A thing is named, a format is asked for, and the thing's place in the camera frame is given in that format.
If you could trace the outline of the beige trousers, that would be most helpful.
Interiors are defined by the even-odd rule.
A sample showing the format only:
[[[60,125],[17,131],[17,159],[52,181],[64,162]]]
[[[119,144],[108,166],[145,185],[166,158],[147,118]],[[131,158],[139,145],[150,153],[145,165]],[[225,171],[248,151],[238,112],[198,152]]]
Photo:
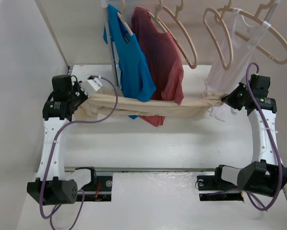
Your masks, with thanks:
[[[76,120],[93,121],[98,115],[108,115],[118,99],[118,105],[112,116],[164,116],[171,118],[193,118],[203,115],[211,107],[220,107],[222,98],[226,93],[203,92],[200,99],[184,98],[180,105],[173,101],[141,102],[136,99],[122,96],[118,91],[118,98],[113,89],[102,87],[94,93],[88,100],[82,103],[74,112],[73,118]]]

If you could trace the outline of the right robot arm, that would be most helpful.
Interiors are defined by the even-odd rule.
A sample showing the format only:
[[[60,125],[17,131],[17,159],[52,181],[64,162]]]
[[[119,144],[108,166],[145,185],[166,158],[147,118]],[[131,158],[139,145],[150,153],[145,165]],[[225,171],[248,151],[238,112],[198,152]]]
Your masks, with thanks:
[[[273,197],[276,193],[279,178],[279,165],[273,150],[271,139],[276,139],[275,118],[276,101],[269,98],[270,78],[252,74],[250,87],[239,83],[238,87],[222,102],[231,108],[245,108],[251,124],[253,157],[251,164],[238,169],[232,166],[219,165],[212,176],[213,186],[222,189],[234,184],[238,189],[263,196]]]

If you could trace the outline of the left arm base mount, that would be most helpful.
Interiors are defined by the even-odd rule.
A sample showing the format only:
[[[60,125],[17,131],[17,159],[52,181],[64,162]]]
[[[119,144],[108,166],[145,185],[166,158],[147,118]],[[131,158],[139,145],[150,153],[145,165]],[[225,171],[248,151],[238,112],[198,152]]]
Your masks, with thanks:
[[[77,202],[82,200],[84,191],[84,202],[110,202],[112,193],[112,176],[110,175],[91,175],[90,171],[70,173],[66,177],[77,183]]]

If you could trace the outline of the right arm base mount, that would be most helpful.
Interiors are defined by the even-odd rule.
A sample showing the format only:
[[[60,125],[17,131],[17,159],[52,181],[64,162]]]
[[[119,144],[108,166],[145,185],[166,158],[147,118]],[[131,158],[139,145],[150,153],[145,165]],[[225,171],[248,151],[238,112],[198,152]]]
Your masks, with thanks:
[[[217,180],[213,175],[198,175],[195,187],[199,191],[200,201],[244,201],[237,186],[226,181]]]

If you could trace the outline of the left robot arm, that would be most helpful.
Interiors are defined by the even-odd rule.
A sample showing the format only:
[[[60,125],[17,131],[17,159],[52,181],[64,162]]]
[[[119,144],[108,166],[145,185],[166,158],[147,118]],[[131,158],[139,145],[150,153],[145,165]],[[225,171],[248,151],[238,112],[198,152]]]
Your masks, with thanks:
[[[77,200],[78,186],[67,180],[64,155],[60,152],[60,129],[72,121],[78,107],[93,93],[99,91],[99,78],[79,81],[74,75],[52,78],[53,90],[42,110],[44,141],[40,165],[33,182],[28,182],[28,194],[44,206],[73,204]]]

